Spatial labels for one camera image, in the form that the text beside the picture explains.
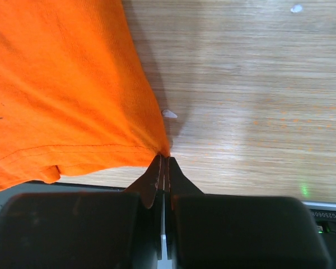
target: orange cloth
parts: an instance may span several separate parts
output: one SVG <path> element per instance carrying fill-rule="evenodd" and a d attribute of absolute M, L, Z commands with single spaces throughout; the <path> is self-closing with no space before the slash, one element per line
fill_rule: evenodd
<path fill-rule="evenodd" d="M 0 191 L 169 155 L 120 0 L 0 0 Z"/>

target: orange t-shirt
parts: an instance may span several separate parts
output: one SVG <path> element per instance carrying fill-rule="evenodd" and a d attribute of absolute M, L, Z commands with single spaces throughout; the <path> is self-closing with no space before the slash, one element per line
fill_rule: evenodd
<path fill-rule="evenodd" d="M 0 1 L 0 191 L 159 152 L 169 142 L 120 0 Z"/>

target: green light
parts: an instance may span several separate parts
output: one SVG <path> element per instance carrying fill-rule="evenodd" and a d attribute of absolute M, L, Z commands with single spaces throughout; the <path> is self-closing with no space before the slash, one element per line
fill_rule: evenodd
<path fill-rule="evenodd" d="M 309 188 L 307 187 L 307 185 L 305 183 L 302 183 L 300 188 L 301 188 L 301 193 L 302 193 L 303 196 L 305 196 L 305 197 L 310 196 Z"/>

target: wooden surface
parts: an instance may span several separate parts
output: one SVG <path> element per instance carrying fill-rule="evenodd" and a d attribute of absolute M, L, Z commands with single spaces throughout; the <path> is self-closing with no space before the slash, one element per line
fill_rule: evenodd
<path fill-rule="evenodd" d="M 201 190 L 336 202 L 336 0 L 124 0 L 172 156 Z M 126 187 L 144 169 L 63 182 Z"/>

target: white debris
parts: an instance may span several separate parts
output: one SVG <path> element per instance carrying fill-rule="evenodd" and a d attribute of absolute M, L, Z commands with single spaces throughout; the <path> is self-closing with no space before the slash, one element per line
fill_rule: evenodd
<path fill-rule="evenodd" d="M 303 9 L 304 9 L 304 8 L 302 7 L 302 5 L 300 5 L 300 4 L 296 4 L 296 5 L 294 5 L 294 6 L 290 9 L 290 11 L 291 11 L 292 13 L 299 13 L 299 12 L 301 12 Z"/>
<path fill-rule="evenodd" d="M 174 114 L 172 111 L 170 111 L 169 109 L 165 109 L 162 111 L 162 115 L 163 117 L 166 118 L 171 118 L 171 119 L 176 119 L 178 116 L 176 114 Z"/>

